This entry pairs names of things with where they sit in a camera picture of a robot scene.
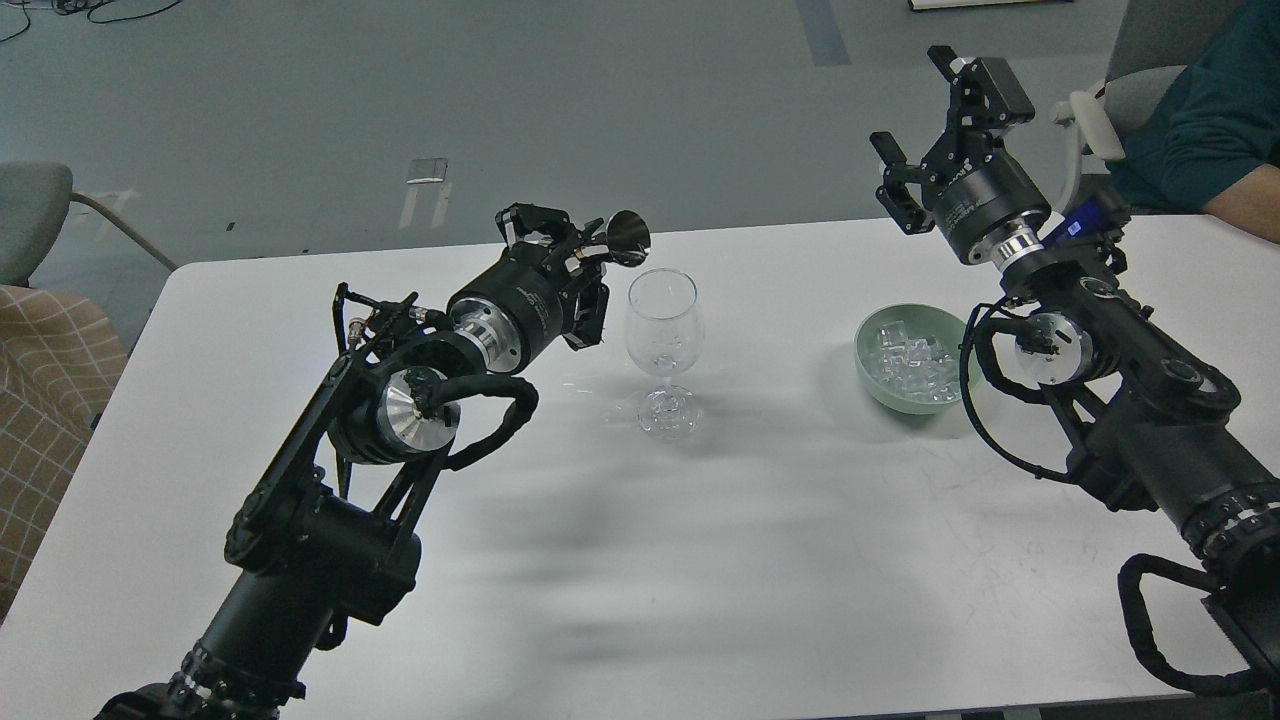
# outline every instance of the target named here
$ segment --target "person's arm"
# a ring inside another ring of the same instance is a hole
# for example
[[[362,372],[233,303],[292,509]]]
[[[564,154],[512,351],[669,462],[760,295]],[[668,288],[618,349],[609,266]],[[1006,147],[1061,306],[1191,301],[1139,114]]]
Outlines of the person's arm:
[[[1157,183],[1165,197],[1280,242],[1280,0],[1251,0],[1179,83]]]
[[[1280,243],[1280,168],[1258,165],[1203,210],[1262,240]]]

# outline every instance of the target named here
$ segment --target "person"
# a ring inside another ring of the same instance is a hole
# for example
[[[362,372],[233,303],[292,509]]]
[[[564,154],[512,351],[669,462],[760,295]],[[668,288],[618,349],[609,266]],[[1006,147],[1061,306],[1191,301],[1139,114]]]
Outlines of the person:
[[[1203,211],[1280,243],[1280,0],[1248,0],[1107,163],[1132,205]]]

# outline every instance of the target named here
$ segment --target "gray floor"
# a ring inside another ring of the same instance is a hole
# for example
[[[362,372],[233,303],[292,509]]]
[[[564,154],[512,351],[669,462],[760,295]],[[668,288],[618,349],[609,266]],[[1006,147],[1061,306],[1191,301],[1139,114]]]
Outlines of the gray floor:
[[[906,0],[229,0],[91,26],[33,10],[32,29],[0,45],[0,160],[69,164],[78,190],[183,264],[489,242],[513,201],[579,223],[630,208],[654,231],[879,217],[867,136],[892,129],[913,158],[937,138],[947,91],[924,51],[950,44],[1010,60],[1039,117],[1009,146],[1053,197],[1051,104],[1102,76],[1123,12],[1121,0],[932,13]],[[0,8],[0,36],[20,23]],[[449,161],[447,197],[424,187],[408,211],[408,163],[434,156]],[[93,299],[132,345],[164,281],[77,206],[32,284]],[[1263,716],[1252,698],[1044,711]]]

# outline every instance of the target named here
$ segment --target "teal sleeve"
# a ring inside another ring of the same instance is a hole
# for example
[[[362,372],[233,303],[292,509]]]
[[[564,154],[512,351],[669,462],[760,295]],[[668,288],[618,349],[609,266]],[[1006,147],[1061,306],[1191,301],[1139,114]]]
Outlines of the teal sleeve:
[[[1280,0],[1251,1],[1175,85],[1157,184],[1199,210],[1280,147]]]

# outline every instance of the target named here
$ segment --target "green bowl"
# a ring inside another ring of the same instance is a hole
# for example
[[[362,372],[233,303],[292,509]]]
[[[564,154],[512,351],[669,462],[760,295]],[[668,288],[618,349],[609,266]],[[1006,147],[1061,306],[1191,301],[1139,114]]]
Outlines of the green bowl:
[[[867,369],[867,355],[879,347],[879,338],[876,337],[876,331],[884,323],[892,323],[893,320],[906,323],[908,331],[914,337],[937,337],[942,345],[952,350],[957,357],[960,356],[959,347],[960,338],[964,337],[964,322],[951,313],[929,305],[890,305],[888,307],[881,307],[868,315],[861,325],[858,325],[858,333],[854,336],[854,347],[858,351],[858,377],[861,378],[867,392],[872,393],[872,397],[886,407],[906,413],[908,415],[933,415],[960,402],[959,400],[908,400],[872,377]],[[970,355],[969,387],[972,388],[980,377],[982,372],[978,369],[978,360]]]

